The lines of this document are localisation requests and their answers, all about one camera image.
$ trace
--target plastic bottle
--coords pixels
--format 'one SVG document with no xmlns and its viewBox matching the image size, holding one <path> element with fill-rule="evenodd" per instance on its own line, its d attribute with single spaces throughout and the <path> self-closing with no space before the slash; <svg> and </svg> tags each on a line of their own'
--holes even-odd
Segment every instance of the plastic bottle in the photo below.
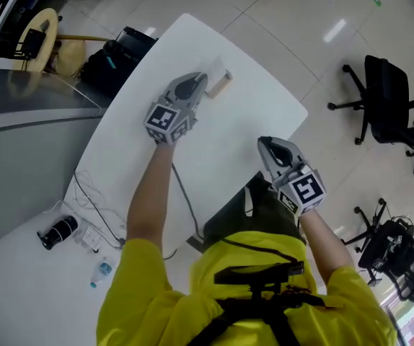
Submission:
<svg viewBox="0 0 414 346">
<path fill-rule="evenodd" d="M 96 288 L 97 284 L 104 280 L 113 271 L 114 261 L 109 257 L 104 257 L 103 260 L 96 266 L 90 285 L 92 288 Z"/>
</svg>

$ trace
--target black cable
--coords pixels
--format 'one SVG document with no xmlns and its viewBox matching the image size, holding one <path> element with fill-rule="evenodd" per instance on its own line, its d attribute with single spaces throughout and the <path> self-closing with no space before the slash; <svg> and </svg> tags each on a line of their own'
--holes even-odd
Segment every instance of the black cable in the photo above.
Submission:
<svg viewBox="0 0 414 346">
<path fill-rule="evenodd" d="M 386 208 L 387 208 L 387 212 L 388 212 L 389 218 L 390 218 L 390 219 L 392 219 L 392 215 L 391 215 L 391 213 L 389 212 L 388 205 L 386 205 Z"/>
<path fill-rule="evenodd" d="M 173 169 L 173 172 L 175 173 L 175 176 L 177 178 L 178 184 L 180 185 L 181 192 L 183 193 L 183 196 L 185 196 L 185 200 L 186 200 L 186 203 L 188 204 L 188 207 L 190 209 L 191 216 L 193 217 L 195 232 L 197 233 L 197 235 L 200 238 L 204 239 L 201 236 L 201 233 L 199 232 L 199 224 L 198 224 L 198 220 L 195 218 L 193 206 L 191 205 L 191 202 L 190 202 L 190 199 L 188 197 L 188 194 L 185 191 L 185 187 L 183 186 L 183 183 L 181 182 L 180 175 L 178 174 L 177 168 L 175 168 L 175 164 L 173 164 L 173 163 L 172 163 L 172 169 Z"/>
<path fill-rule="evenodd" d="M 177 250 L 178 249 L 175 249 L 175 251 L 173 252 L 173 254 L 170 255 L 169 257 L 165 257 L 164 260 L 172 259 L 175 256 L 175 254 L 177 253 Z"/>
<path fill-rule="evenodd" d="M 268 254 L 278 255 L 279 257 L 282 257 L 283 259 L 288 260 L 289 262 L 298 262 L 298 260 L 295 257 L 283 254 L 282 252 L 276 249 L 267 249 L 265 247 L 242 244 L 241 242 L 230 241 L 228 239 L 221 239 L 221 241 L 226 242 L 227 244 L 230 244 L 230 245 L 242 247 L 243 249 L 249 249 L 249 250 L 258 251 L 258 252 L 267 252 Z"/>
<path fill-rule="evenodd" d="M 377 203 L 377 206 L 375 207 L 374 216 L 377 216 L 377 209 L 379 208 L 380 203 Z"/>
<path fill-rule="evenodd" d="M 105 223 L 107 229 L 109 230 L 109 232 L 111 232 L 111 234 L 113 235 L 113 237 L 115 238 L 115 240 L 119 243 L 122 244 L 122 239 L 119 239 L 113 232 L 113 230 L 111 229 L 111 227 L 109 227 L 109 224 L 107 224 L 107 221 L 105 219 L 105 217 L 101 214 L 101 212 L 98 210 L 97 206 L 94 204 L 93 200 L 90 198 L 90 196 L 88 196 L 88 194 L 84 191 L 84 189 L 82 188 L 82 186 L 79 183 L 79 180 L 77 179 L 76 176 L 76 171 L 74 171 L 74 179 L 76 180 L 77 185 L 79 186 L 80 190 L 82 191 L 82 193 L 85 195 L 85 197 L 89 200 L 89 202 L 93 205 L 94 209 L 97 211 L 97 213 L 100 215 L 101 219 L 103 220 L 103 222 Z"/>
</svg>

